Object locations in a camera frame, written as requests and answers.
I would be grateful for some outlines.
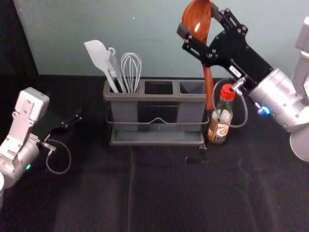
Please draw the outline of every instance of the wooden ladle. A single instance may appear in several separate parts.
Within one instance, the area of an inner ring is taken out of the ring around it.
[[[182,24],[190,33],[202,43],[206,44],[209,28],[211,25],[211,3],[210,0],[193,0],[183,13]],[[206,108],[213,110],[211,94],[213,91],[213,79],[210,68],[203,66],[205,88],[206,88]]]

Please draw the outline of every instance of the bottle label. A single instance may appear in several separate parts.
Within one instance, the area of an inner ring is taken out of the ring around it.
[[[229,127],[229,125],[218,123],[217,132],[214,138],[216,143],[222,143],[225,141]]]
[[[216,144],[223,143],[226,139],[229,127],[229,125],[219,123],[216,119],[212,117],[211,124],[208,129],[208,139]]]

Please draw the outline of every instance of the bottle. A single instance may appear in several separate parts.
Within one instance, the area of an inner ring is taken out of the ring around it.
[[[232,106],[236,93],[230,90],[231,87],[231,84],[226,84],[222,87],[220,100],[217,105],[217,111],[224,122],[220,122],[215,111],[211,115],[207,138],[214,144],[221,145],[225,142],[229,125],[233,118]]]

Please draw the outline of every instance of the black table surface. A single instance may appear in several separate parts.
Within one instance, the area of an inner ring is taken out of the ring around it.
[[[309,231],[309,164],[289,146],[289,134],[249,107],[244,128],[226,144],[197,147],[108,144],[101,77],[41,76],[34,86],[64,118],[84,107],[83,122],[56,138],[72,153],[65,175],[32,168],[4,192],[1,232],[292,232]],[[234,122],[241,122],[240,102]],[[55,154],[54,163],[67,162]]]

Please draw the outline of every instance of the blue led light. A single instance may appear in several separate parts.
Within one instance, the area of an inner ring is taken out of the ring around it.
[[[264,113],[265,113],[266,115],[269,115],[269,114],[270,114],[270,110],[269,110],[266,106],[262,106],[261,108],[262,108],[262,110],[264,111]]]

